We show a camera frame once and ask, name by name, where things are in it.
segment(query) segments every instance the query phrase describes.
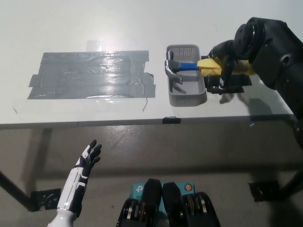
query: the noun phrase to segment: yellow grip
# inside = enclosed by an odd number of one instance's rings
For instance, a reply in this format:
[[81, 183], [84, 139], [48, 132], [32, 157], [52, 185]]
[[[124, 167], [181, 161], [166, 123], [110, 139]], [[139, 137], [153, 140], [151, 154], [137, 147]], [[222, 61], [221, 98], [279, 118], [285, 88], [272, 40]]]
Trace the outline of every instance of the yellow grip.
[[[203, 77], [221, 75], [222, 67], [221, 62], [218, 59], [203, 59], [198, 61], [197, 65]], [[252, 76], [256, 73], [248, 61], [238, 61], [234, 66], [232, 74], [246, 74]]]

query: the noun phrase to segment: hammer head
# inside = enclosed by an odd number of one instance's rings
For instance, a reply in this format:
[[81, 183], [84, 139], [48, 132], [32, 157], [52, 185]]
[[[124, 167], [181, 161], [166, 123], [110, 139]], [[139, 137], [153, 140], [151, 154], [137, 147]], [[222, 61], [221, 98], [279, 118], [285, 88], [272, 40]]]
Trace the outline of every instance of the hammer head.
[[176, 83], [182, 84], [182, 77], [176, 74], [176, 72], [179, 72], [179, 62], [173, 60], [173, 52], [167, 51], [166, 58], [167, 60], [164, 63], [166, 75]]

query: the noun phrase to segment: concrete floor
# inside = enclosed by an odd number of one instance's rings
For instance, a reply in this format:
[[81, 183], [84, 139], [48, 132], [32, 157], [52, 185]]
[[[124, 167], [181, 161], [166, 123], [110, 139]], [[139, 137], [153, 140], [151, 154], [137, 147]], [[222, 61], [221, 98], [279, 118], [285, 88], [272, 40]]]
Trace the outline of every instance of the concrete floor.
[[[303, 163], [285, 122], [212, 122], [0, 131], [0, 170], [26, 193], [63, 187], [93, 139], [102, 143], [75, 227], [116, 224], [133, 182], [193, 181], [210, 196], [222, 227], [303, 226], [303, 192], [255, 203], [248, 183], [284, 184]], [[0, 189], [0, 226], [47, 226], [55, 210], [28, 212]]]

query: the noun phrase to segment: teal box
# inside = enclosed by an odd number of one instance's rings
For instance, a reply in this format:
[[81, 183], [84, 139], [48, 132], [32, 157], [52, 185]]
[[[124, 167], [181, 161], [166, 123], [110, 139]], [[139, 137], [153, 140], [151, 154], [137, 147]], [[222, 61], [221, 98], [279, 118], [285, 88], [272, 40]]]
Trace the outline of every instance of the teal box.
[[[194, 183], [189, 182], [189, 183], [184, 183], [184, 182], [175, 182], [178, 188], [181, 191], [181, 195], [187, 195], [187, 194], [192, 194], [195, 193], [195, 186]], [[133, 183], [132, 190], [130, 193], [130, 198], [132, 199], [141, 199], [143, 188], [144, 188], [145, 183]], [[161, 203], [159, 206], [159, 218], [167, 218], [166, 211], [164, 209], [164, 204], [163, 204], [163, 199], [161, 199]]]

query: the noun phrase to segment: white robotic hand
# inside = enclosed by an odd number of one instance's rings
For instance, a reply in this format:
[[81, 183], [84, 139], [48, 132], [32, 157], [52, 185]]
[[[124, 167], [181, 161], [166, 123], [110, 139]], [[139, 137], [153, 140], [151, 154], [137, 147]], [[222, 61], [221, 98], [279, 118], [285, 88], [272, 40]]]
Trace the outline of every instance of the white robotic hand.
[[102, 146], [99, 144], [94, 148], [96, 144], [97, 141], [93, 140], [85, 148], [75, 167], [70, 171], [59, 199], [57, 216], [49, 227], [72, 227], [74, 220], [79, 217], [90, 171], [100, 161]]

